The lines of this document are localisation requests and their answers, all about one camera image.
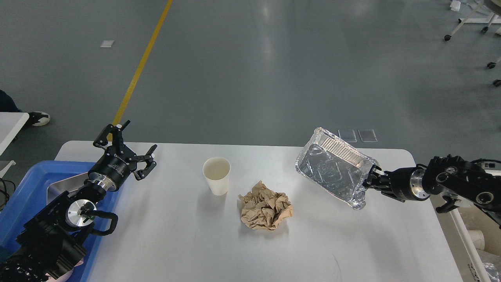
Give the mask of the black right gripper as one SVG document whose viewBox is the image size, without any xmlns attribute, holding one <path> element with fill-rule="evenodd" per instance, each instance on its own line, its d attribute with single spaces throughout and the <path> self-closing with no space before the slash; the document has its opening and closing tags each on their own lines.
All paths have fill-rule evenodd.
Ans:
<svg viewBox="0 0 501 282">
<path fill-rule="evenodd" d="M 372 165 L 362 185 L 402 203 L 425 201 L 431 195 L 425 191 L 422 184 L 424 174 L 425 170 L 419 167 L 399 168 L 390 172 Z"/>
</svg>

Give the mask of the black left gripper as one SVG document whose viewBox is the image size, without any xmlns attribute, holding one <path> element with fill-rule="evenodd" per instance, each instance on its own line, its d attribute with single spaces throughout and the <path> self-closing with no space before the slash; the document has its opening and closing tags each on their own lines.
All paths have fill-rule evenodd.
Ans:
<svg viewBox="0 0 501 282">
<path fill-rule="evenodd" d="M 126 150 L 123 130 L 129 123 L 130 120 L 123 125 L 108 124 L 93 141 L 94 147 L 106 152 L 88 172 L 88 180 L 101 183 L 101 187 L 106 191 L 118 191 L 131 173 L 138 181 L 145 179 L 157 165 L 154 160 L 157 144 L 152 145 L 145 155 L 137 155 L 132 150 Z M 137 169 L 138 163 L 145 163 L 145 168 Z"/>
</svg>

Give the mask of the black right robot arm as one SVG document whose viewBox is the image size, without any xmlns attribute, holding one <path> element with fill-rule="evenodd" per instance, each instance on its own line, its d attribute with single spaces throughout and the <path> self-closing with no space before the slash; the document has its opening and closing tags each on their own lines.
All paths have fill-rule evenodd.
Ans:
<svg viewBox="0 0 501 282">
<path fill-rule="evenodd" d="M 448 213 L 466 202 L 477 207 L 496 224 L 500 224 L 501 180 L 499 175 L 487 173 L 481 164 L 488 159 L 466 161 L 460 156 L 433 157 L 428 165 L 382 171 L 373 165 L 363 181 L 365 188 L 380 191 L 382 195 L 400 202 L 424 201 L 431 195 L 440 195 L 444 204 L 438 214 Z"/>
</svg>

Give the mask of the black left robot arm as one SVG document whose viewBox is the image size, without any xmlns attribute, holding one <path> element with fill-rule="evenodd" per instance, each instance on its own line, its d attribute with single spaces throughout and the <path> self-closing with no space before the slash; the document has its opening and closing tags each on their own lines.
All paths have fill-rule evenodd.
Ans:
<svg viewBox="0 0 501 282">
<path fill-rule="evenodd" d="M 64 191 L 24 224 L 17 236 L 20 248 L 1 263 L 2 282 L 46 282 L 70 272 L 87 254 L 84 242 L 92 234 L 112 234 L 115 213 L 97 209 L 108 192 L 120 189 L 130 175 L 145 179 L 156 167 L 152 145 L 138 155 L 123 141 L 129 125 L 109 124 L 93 142 L 104 154 L 93 165 L 83 185 L 72 194 Z"/>
</svg>

